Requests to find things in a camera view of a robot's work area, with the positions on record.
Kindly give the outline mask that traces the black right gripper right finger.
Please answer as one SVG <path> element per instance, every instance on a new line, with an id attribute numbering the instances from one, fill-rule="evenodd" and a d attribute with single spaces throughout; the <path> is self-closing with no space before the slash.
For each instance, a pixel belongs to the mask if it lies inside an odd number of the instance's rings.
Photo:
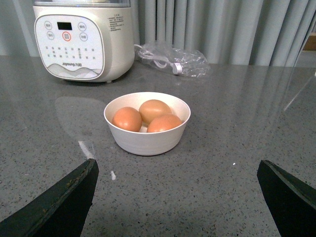
<path id="1" fill-rule="evenodd" d="M 282 237 L 316 235 L 316 190 L 269 160 L 262 160 L 257 178 Z"/>

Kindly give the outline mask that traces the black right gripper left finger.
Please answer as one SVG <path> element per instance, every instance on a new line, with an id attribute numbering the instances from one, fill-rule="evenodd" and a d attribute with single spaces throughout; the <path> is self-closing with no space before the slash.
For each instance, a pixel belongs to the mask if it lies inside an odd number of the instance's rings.
<path id="1" fill-rule="evenodd" d="M 79 237 L 92 205 L 98 164 L 88 159 L 0 223 L 2 237 Z"/>

